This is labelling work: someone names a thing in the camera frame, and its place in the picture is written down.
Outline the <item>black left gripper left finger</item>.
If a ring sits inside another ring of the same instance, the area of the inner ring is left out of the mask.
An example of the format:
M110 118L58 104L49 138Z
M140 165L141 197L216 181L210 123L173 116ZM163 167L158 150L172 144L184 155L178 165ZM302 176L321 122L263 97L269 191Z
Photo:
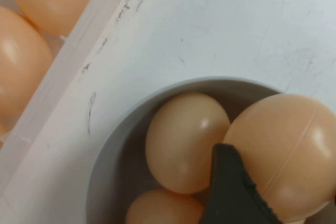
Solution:
M215 144L208 203L199 223L281 223L256 189L240 154L230 144Z

